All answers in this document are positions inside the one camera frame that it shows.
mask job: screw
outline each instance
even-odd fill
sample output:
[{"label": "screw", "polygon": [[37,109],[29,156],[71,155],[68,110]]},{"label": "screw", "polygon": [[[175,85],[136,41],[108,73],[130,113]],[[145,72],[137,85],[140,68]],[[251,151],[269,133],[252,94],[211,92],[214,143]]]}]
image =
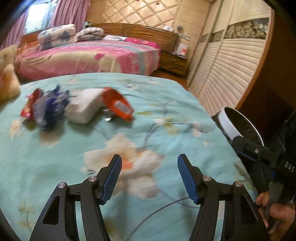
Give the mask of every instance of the screw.
[{"label": "screw", "polygon": [[235,184],[238,188],[242,187],[242,183],[239,182],[239,181],[236,181],[234,184]]},{"label": "screw", "polygon": [[66,183],[59,183],[57,186],[58,186],[59,188],[64,188],[65,185],[66,185]]},{"label": "screw", "polygon": [[203,180],[205,180],[206,182],[209,182],[212,180],[212,178],[210,176],[203,176]]},{"label": "screw", "polygon": [[90,181],[90,182],[94,182],[94,181],[96,181],[96,176],[91,176],[91,177],[89,177],[89,181]]}]

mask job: wardrobe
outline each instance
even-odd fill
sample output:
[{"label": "wardrobe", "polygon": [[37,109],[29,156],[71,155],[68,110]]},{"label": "wardrobe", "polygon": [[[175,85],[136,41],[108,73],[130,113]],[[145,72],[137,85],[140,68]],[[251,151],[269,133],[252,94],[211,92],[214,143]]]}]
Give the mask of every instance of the wardrobe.
[{"label": "wardrobe", "polygon": [[241,105],[264,52],[271,8],[263,0],[216,0],[192,57],[187,83],[209,115]]}]

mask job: blue gripper pad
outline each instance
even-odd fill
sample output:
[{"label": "blue gripper pad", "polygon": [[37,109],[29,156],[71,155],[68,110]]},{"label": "blue gripper pad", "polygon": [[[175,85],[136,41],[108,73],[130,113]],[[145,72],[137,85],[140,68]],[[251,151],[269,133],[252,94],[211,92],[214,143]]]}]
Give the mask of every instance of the blue gripper pad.
[{"label": "blue gripper pad", "polygon": [[109,172],[109,175],[107,176],[103,184],[103,194],[101,197],[103,204],[105,204],[108,200],[111,199],[121,168],[122,168],[122,160],[121,160],[121,157],[118,155],[111,171]]},{"label": "blue gripper pad", "polygon": [[189,171],[190,167],[192,167],[192,165],[190,164],[186,155],[185,154],[179,155],[178,169],[179,169],[180,175],[182,177],[182,180],[189,198],[193,200],[193,202],[196,204],[198,202],[198,195],[197,195],[197,189],[196,189],[197,186]]}]

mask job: wall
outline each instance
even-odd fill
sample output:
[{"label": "wall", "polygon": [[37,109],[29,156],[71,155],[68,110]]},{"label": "wall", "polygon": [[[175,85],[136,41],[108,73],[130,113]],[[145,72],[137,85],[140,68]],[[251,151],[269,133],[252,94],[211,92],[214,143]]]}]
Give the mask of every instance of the wall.
[{"label": "wall", "polygon": [[132,23],[163,28],[183,26],[181,33],[190,41],[181,39],[188,46],[187,58],[191,59],[198,43],[211,1],[206,0],[91,0],[86,21],[91,23]]}]

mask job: wooden headboard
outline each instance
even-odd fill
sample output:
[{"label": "wooden headboard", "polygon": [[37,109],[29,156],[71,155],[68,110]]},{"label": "wooden headboard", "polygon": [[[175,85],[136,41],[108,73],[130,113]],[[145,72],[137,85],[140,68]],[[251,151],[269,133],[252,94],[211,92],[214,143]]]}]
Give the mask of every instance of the wooden headboard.
[{"label": "wooden headboard", "polygon": [[42,32],[43,30],[39,30],[30,34],[26,34],[22,37],[22,40],[20,42],[20,46],[25,45],[25,44],[30,44],[32,42],[37,41],[38,35]]},{"label": "wooden headboard", "polygon": [[173,52],[178,40],[178,34],[158,28],[151,28],[139,24],[129,23],[95,23],[91,27],[104,29],[104,35],[117,35],[152,41],[157,43],[161,50]]}]

